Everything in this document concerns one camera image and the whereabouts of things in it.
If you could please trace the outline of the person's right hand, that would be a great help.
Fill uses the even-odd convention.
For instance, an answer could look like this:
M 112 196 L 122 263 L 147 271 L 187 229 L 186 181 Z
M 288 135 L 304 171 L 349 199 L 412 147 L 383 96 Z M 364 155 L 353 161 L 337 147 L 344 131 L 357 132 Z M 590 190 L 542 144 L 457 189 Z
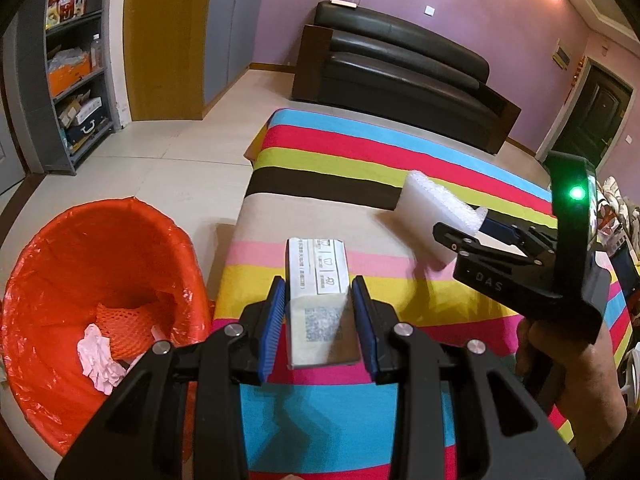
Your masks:
M 593 344 L 574 340 L 548 324 L 518 323 L 516 372 L 525 374 L 538 350 L 565 368 L 555 401 L 574 431 L 578 460 L 588 465 L 622 433 L 629 412 L 618 385 L 612 340 L 602 324 Z

